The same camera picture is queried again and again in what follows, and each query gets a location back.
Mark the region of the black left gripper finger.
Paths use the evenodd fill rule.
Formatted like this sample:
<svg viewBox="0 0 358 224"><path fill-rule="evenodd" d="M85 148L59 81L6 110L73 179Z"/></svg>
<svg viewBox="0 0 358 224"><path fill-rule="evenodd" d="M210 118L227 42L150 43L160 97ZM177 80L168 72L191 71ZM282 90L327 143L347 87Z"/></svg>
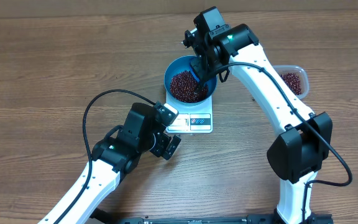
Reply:
<svg viewBox="0 0 358 224"><path fill-rule="evenodd" d="M168 145L165 147L163 151L162 157L165 160L171 159L180 142L181 142L180 135L174 135L173 137L171 137L169 139Z"/></svg>
<svg viewBox="0 0 358 224"><path fill-rule="evenodd" d="M178 110L168 103L161 104L157 101L154 108L156 110L155 119L165 127L173 124L179 115Z"/></svg>

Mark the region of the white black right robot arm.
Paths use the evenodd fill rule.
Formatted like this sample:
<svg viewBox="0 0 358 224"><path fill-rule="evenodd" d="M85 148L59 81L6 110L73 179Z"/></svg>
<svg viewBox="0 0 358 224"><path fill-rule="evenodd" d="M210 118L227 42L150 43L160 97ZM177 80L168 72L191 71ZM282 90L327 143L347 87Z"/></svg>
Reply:
<svg viewBox="0 0 358 224"><path fill-rule="evenodd" d="M317 215L310 209L311 188L329 154L331 118L315 114L287 87L245 24L198 24L185 32L183 45L198 57L192 69L201 83L225 79L222 72L233 74L273 127L276 139L267 159L280 178L280 199L267 223L332 223L331 215Z"/></svg>

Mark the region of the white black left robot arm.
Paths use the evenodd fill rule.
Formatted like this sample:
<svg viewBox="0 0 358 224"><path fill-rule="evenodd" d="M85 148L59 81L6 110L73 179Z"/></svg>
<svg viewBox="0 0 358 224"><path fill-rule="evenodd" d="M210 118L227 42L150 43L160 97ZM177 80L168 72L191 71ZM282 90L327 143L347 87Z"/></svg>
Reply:
<svg viewBox="0 0 358 224"><path fill-rule="evenodd" d="M164 133L179 112L168 103L134 103L123 125L97 142L83 172L41 223L85 223L138 165L143 153L169 160L181 139Z"/></svg>

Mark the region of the teal metal bowl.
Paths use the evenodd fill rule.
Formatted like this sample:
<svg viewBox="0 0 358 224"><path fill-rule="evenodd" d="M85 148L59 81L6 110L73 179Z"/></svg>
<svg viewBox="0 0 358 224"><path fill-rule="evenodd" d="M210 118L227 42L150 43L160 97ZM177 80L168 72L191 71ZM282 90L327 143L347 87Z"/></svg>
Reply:
<svg viewBox="0 0 358 224"><path fill-rule="evenodd" d="M170 83L171 83L171 79L173 78L174 75L183 72L185 70L189 70L191 72L191 67L190 67L190 60L196 58L195 56L191 56L191 55L187 55L187 56L182 56L180 58L175 59L166 69L165 74L164 74L164 87L167 93L169 93L171 96L172 94L170 93ZM208 97L212 97L216 86L217 86L217 78L213 78L212 80L207 81L205 85L208 85L208 94L207 94L207 98Z"/></svg>

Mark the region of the white digital kitchen scale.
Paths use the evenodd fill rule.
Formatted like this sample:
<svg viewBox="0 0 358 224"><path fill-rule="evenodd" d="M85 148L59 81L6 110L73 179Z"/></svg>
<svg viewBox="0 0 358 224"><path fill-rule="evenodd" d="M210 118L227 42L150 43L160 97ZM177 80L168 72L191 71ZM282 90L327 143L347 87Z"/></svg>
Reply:
<svg viewBox="0 0 358 224"><path fill-rule="evenodd" d="M167 93L166 102L179 112L172 125L166 128L167 133L208 134L213 131L213 101L211 96L197 103L184 103Z"/></svg>

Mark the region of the red beans in bowl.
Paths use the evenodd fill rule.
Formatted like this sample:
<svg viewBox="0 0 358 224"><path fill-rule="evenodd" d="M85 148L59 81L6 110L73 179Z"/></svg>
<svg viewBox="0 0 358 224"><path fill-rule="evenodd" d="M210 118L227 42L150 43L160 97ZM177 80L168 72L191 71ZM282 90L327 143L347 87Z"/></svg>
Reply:
<svg viewBox="0 0 358 224"><path fill-rule="evenodd" d="M189 70L185 70L173 76L170 83L172 96L184 103L197 103L207 98L208 85L195 93L198 82Z"/></svg>

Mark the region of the clear container of red beans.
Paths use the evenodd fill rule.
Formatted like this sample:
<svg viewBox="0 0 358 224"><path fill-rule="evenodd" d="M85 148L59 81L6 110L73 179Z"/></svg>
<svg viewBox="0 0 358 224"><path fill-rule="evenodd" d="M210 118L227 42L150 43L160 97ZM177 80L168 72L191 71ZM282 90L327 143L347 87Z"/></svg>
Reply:
<svg viewBox="0 0 358 224"><path fill-rule="evenodd" d="M307 73L303 68L297 65L276 65L273 68L299 99L308 94L310 86Z"/></svg>

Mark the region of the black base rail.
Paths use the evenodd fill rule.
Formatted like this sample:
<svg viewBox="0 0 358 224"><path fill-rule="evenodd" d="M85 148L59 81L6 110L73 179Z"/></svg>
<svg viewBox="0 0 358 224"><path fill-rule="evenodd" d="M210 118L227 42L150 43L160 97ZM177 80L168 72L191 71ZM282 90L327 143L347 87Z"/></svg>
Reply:
<svg viewBox="0 0 358 224"><path fill-rule="evenodd" d="M245 217L209 217L209 218L118 218L100 209L96 209L86 221L88 224L279 224L284 223L277 212L273 214L253 214Z"/></svg>

